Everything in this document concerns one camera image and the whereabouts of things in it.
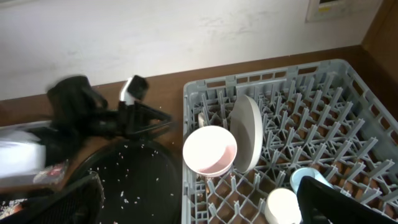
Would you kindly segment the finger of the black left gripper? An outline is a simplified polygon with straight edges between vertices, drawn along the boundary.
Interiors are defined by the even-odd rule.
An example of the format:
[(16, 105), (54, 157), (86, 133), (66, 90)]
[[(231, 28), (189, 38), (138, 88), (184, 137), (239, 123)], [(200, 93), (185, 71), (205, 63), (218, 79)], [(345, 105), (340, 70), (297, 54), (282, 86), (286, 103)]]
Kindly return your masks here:
[(152, 124), (139, 127), (133, 132), (133, 139), (153, 140), (167, 132), (173, 127), (173, 123)]
[(136, 115), (142, 124), (150, 124), (152, 120), (157, 120), (157, 122), (171, 122), (171, 115), (164, 113), (163, 111), (151, 108), (143, 103), (136, 102)]

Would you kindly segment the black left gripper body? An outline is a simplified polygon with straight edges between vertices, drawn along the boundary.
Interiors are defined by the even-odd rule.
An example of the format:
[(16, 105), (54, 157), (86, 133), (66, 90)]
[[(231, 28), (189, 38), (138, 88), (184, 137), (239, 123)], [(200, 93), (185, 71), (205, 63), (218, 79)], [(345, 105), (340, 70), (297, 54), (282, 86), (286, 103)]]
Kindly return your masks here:
[(135, 101), (127, 105), (125, 101), (118, 104), (118, 128), (122, 137), (130, 140), (144, 139), (146, 133), (142, 127), (144, 104)]

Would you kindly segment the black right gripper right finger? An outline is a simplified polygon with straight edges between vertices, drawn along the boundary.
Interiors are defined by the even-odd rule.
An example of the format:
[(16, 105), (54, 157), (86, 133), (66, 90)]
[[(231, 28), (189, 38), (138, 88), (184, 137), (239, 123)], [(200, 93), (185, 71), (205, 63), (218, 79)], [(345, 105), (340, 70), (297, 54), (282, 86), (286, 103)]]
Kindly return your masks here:
[(304, 223), (394, 224), (395, 221), (305, 176), (297, 191)]

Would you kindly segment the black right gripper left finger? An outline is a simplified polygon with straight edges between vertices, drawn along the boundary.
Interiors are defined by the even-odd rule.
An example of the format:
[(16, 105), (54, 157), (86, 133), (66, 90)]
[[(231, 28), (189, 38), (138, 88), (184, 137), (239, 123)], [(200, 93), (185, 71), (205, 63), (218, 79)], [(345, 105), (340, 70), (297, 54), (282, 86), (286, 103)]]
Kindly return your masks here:
[(58, 192), (30, 194), (22, 198), (2, 194), (1, 202), (26, 199), (22, 210), (1, 223), (96, 223), (104, 204), (99, 175), (91, 172)]

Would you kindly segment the white plastic cup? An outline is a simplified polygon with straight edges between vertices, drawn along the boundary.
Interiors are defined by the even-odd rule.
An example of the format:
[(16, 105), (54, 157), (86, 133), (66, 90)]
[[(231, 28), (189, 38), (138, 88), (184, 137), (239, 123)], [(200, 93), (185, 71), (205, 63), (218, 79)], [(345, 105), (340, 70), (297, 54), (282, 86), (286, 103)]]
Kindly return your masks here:
[(264, 215), (270, 224), (300, 224), (302, 221), (297, 196), (286, 188), (274, 189), (268, 195)]

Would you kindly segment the red snack wrapper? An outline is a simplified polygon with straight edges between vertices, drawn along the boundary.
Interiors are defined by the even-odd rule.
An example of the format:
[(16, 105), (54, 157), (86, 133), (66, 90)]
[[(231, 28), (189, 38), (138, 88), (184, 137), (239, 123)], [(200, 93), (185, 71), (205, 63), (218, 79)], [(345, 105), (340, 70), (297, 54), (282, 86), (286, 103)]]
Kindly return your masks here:
[(48, 166), (40, 171), (33, 178), (34, 184), (57, 184), (63, 180), (68, 169), (69, 161), (65, 160), (62, 163)]

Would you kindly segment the white plastic fork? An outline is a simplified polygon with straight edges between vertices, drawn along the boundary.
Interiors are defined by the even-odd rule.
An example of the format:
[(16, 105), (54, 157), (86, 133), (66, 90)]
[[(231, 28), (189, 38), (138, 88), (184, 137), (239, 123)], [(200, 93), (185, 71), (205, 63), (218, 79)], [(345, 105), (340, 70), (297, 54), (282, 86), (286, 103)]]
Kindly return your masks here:
[(206, 126), (205, 116), (202, 112), (198, 114), (198, 126), (199, 128)]

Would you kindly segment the white bowl with food scraps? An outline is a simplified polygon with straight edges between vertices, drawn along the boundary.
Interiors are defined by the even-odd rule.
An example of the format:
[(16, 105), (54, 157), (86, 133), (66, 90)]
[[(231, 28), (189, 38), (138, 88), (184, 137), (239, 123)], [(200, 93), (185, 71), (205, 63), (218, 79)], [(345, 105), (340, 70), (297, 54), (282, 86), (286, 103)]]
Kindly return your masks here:
[(235, 137), (220, 126), (205, 126), (192, 132), (183, 145), (189, 169), (205, 177), (219, 177), (233, 165), (237, 155)]

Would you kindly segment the grey round plate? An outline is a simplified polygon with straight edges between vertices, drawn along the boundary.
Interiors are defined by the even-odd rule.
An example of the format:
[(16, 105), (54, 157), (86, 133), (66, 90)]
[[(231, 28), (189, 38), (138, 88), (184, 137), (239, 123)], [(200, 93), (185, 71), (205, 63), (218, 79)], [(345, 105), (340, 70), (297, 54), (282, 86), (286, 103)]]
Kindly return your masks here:
[(237, 143), (235, 169), (240, 173), (252, 170), (261, 156), (264, 130), (259, 106), (251, 97), (237, 97), (229, 131)]

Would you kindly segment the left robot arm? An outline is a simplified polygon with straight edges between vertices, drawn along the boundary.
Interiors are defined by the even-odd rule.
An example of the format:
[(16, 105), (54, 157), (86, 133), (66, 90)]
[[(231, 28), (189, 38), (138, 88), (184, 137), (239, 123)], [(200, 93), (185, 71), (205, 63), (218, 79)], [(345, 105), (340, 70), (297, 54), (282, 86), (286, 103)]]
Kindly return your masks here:
[(148, 89), (145, 78), (128, 78), (111, 110), (84, 75), (54, 84), (47, 90), (53, 109), (48, 120), (1, 128), (1, 187), (58, 182), (67, 160), (90, 137), (153, 139), (166, 133), (172, 117), (142, 103)]

